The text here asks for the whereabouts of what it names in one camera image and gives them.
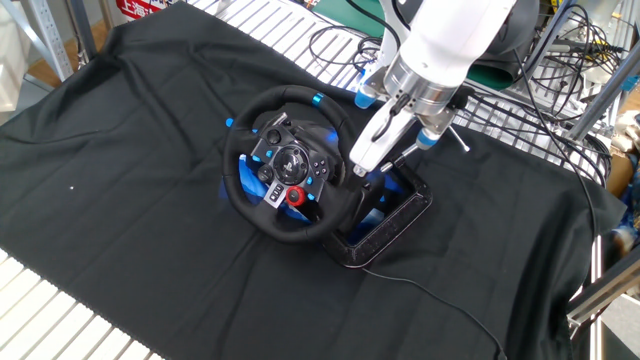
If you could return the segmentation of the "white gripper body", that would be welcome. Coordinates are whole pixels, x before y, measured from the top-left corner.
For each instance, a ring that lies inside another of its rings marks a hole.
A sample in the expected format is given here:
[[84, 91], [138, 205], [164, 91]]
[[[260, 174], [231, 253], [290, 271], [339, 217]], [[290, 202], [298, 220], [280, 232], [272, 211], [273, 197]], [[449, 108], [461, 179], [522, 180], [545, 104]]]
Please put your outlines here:
[[369, 172], [375, 170], [414, 122], [409, 110], [387, 101], [368, 121], [349, 153], [350, 161]]

